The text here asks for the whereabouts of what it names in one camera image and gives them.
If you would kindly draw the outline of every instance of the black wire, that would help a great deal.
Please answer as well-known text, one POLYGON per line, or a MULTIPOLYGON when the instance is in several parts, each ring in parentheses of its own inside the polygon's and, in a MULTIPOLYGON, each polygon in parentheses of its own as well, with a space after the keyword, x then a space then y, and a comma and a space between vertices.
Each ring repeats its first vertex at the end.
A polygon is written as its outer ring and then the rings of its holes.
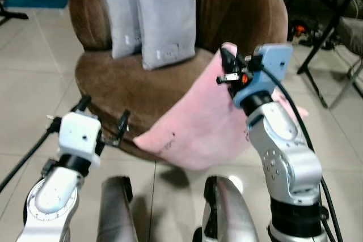
POLYGON ((4 190, 6 185, 15 176, 17 171, 25 164, 25 162, 36 152, 36 150, 44 143, 47 137, 51 134, 50 130, 47 130, 43 136, 36 142, 36 144, 29 150, 27 154, 22 157, 22 159, 17 163, 17 165, 11 170, 11 172, 5 177, 5 179, 0 184, 0 193, 4 190))
MULTIPOLYGON (((268 71, 263 65, 261 66, 261 70, 266 75, 268 75, 271 78, 271 80, 274 82, 274 84, 276 84, 278 86, 278 88, 281 90, 281 92, 284 94, 284 96, 288 100, 288 102, 289 102, 289 104, 290 104, 290 106, 291 106, 291 108, 292 108, 292 110, 293 110, 293 112, 294 112, 294 114, 295 114, 295 116, 297 118, 297 121, 298 121, 298 123, 299 123, 299 125, 301 127, 302 133, 304 134, 304 137, 306 139, 307 146, 313 152, 315 152, 314 151, 314 147, 313 147, 313 143, 311 142, 311 139, 310 139, 310 136, 309 136, 309 134, 307 132, 307 129, 305 127, 305 124, 302 121, 301 116, 299 114, 299 111, 297 110, 296 105, 295 105, 294 101, 292 100, 292 98, 290 97, 289 93, 287 92, 287 90, 285 89, 285 87, 280 83, 280 81, 270 71, 268 71)), ((343 242, 343 238, 341 236, 340 227, 339 227, 339 224, 338 224, 338 221, 337 221, 337 217, 336 217, 336 213, 335 213, 333 201, 331 199, 331 196, 330 196, 330 193, 329 193, 329 189, 328 189, 328 186, 327 186, 327 184, 326 184, 326 182, 324 180, 324 177, 322 177, 321 185, 323 187, 324 194, 325 194, 326 199, 327 199, 327 203, 328 203, 329 211, 330 211, 330 214, 331 214, 331 219, 333 221, 333 225, 334 225, 335 233, 336 233, 336 236, 337 236, 337 240, 338 240, 338 242, 343 242)), ((319 204, 322 205, 321 196, 319 197, 319 204)), ((328 224, 323 224, 323 225, 324 225, 324 228, 326 228, 327 235, 329 235, 328 233, 331 234, 331 230, 330 230, 328 224)))

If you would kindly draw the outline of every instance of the tile floor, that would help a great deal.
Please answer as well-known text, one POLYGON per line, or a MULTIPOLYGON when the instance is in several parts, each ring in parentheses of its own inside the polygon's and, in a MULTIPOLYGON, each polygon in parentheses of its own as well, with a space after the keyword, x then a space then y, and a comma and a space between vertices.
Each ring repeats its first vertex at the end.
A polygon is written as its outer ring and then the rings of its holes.
MULTIPOLYGON (((0 177, 32 146, 48 124, 46 114, 64 114, 78 100, 74 67, 82 47, 67 9, 25 9, 29 21, 11 20, 0 28, 0 177)), ((343 47, 319 52, 312 62, 322 92, 331 101, 343 86, 342 73, 354 56, 343 47)), ((305 76, 297 76, 309 50, 295 47, 284 81, 296 103, 310 112, 306 125, 322 162, 345 241, 363 241, 363 100, 350 90, 332 111, 325 110, 305 76)), ((15 241, 22 229, 24 198, 39 171, 57 148, 51 137, 0 195, 0 240, 15 241)), ((269 195, 259 157, 253 148, 236 160, 207 171, 182 171, 139 160, 107 148, 102 166, 93 170, 82 190, 80 207, 71 223, 73 241, 95 241, 100 185, 111 175, 132 181, 132 213, 140 242, 192 240, 200 225, 202 191, 208 175, 237 175, 244 186, 260 241, 271 218, 269 195)))

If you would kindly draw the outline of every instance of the chair backrest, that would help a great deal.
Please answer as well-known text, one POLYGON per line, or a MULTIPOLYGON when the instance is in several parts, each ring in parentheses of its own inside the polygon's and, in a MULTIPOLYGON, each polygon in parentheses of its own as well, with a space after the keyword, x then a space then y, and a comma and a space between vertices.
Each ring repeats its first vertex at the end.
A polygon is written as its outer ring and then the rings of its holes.
MULTIPOLYGON (((111 49, 105 0, 69 0, 72 24, 85 50, 111 49)), ((196 46, 215 52, 225 41, 250 54, 258 44, 286 41, 283 0, 196 0, 196 46)))

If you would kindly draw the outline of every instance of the brown armchair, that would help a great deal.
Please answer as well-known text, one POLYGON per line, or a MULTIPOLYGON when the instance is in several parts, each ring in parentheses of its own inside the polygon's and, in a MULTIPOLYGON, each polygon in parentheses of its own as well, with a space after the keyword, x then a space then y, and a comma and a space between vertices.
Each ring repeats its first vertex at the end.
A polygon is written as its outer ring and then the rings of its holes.
POLYGON ((288 17, 283 0, 196 0, 196 55, 158 70, 144 70, 141 55, 111 57, 111 34, 105 0, 69 0, 72 24, 85 52, 75 71, 81 94, 92 97, 89 109, 103 130, 114 134, 125 109, 131 111, 130 132, 120 148, 152 158, 133 137, 149 130, 189 90, 213 53, 226 42, 251 54, 264 43, 284 43, 288 17))

